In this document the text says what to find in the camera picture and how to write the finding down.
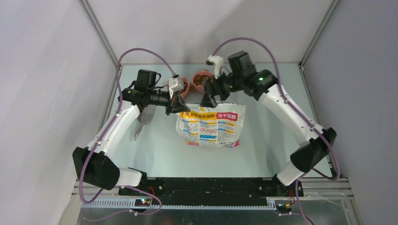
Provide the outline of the cat food bag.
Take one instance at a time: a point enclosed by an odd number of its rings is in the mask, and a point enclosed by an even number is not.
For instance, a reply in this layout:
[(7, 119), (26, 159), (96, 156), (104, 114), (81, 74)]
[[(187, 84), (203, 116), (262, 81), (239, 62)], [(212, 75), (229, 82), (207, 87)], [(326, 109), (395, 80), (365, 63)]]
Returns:
[(176, 132), (187, 145), (234, 148), (240, 144), (246, 105), (220, 103), (216, 108), (188, 104), (189, 112), (177, 114)]

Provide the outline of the metal food scoop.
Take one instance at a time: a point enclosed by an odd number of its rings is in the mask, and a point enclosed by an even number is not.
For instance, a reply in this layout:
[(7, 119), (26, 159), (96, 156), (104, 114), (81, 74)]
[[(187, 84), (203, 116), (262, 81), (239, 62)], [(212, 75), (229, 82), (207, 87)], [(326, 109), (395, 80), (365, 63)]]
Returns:
[(138, 126), (137, 126), (135, 134), (134, 134), (134, 140), (138, 139), (139, 134), (141, 133), (143, 127), (145, 125), (148, 125), (152, 121), (152, 119), (154, 118), (154, 115), (155, 115), (155, 110), (156, 110), (156, 106), (148, 105), (140, 113), (140, 115), (137, 118)]

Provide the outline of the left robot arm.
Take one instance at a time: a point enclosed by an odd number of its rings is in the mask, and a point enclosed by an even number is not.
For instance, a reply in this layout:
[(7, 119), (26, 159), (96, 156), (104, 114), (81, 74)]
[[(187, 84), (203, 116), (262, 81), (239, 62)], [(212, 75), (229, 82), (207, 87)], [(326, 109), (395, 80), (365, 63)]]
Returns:
[(130, 125), (149, 106), (163, 106), (166, 115), (189, 112), (180, 91), (184, 88), (182, 78), (174, 75), (168, 80), (168, 90), (158, 87), (159, 73), (141, 69), (132, 84), (123, 89), (118, 98), (118, 107), (93, 141), (86, 147), (76, 147), (72, 157), (81, 182), (111, 190), (116, 186), (130, 186), (137, 195), (148, 191), (148, 182), (143, 173), (132, 168), (122, 168), (114, 162), (114, 156)]

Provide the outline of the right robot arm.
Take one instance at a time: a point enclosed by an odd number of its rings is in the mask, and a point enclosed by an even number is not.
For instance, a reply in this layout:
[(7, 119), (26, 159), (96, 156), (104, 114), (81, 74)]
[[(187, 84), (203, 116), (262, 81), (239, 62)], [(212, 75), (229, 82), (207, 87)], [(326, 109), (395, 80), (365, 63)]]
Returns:
[(206, 64), (212, 66), (214, 74), (203, 86), (202, 107), (218, 106), (215, 97), (226, 100), (230, 93), (242, 91), (267, 107), (293, 133), (299, 148), (290, 155), (286, 166), (274, 176), (273, 190), (279, 196), (287, 195), (292, 183), (308, 173), (330, 152), (337, 136), (333, 128), (324, 128), (311, 120), (286, 93), (269, 70), (257, 71), (250, 56), (239, 51), (228, 57), (232, 72), (222, 71), (224, 59), (210, 55)]

